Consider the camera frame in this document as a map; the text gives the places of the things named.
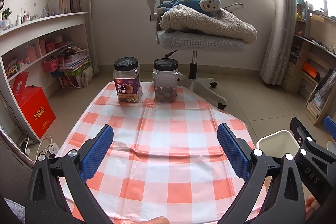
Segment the metal screw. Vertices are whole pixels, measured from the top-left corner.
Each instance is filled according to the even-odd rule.
[[[74,157],[77,155],[77,150],[70,150],[68,153],[69,157]]]
[[[44,154],[42,154],[42,155],[39,155],[39,157],[37,158],[39,161],[42,161],[42,160],[44,160],[45,159],[45,155]]]
[[[263,154],[263,152],[260,150],[260,149],[254,149],[253,150],[253,153],[256,155],[256,156],[261,156]]]
[[[292,156],[292,154],[290,154],[290,153],[287,153],[285,157],[286,157],[286,159],[288,159],[288,160],[293,160],[293,156]]]

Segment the transparent jar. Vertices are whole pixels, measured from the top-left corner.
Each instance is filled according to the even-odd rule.
[[[177,95],[179,63],[175,59],[160,58],[153,64],[154,100],[174,103]]]
[[[140,66],[135,57],[114,62],[113,78],[119,102],[137,103],[141,99]]]

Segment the tablecloth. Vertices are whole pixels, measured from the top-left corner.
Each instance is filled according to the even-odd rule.
[[[186,88],[178,87],[176,102],[166,104],[154,102],[152,83],[141,85],[138,103],[119,103],[114,82],[108,83],[58,156],[79,149],[109,124],[114,141],[86,183],[112,221],[165,216],[172,224],[216,223],[244,183],[217,140],[217,127],[226,123],[254,148],[246,125]],[[73,215],[81,219],[65,179],[60,182]],[[265,195],[263,187],[250,218],[258,214]]]

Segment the beige blanket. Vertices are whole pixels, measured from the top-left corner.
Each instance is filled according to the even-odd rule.
[[[251,24],[242,22],[223,9],[218,11],[218,16],[209,17],[179,4],[164,13],[160,26],[164,31],[190,32],[190,30],[198,30],[207,35],[239,39],[248,44],[257,39],[257,30]]]

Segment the chair seat cushion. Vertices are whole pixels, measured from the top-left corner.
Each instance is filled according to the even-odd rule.
[[[159,31],[157,37],[167,50],[243,52],[245,48],[241,40],[205,34]]]

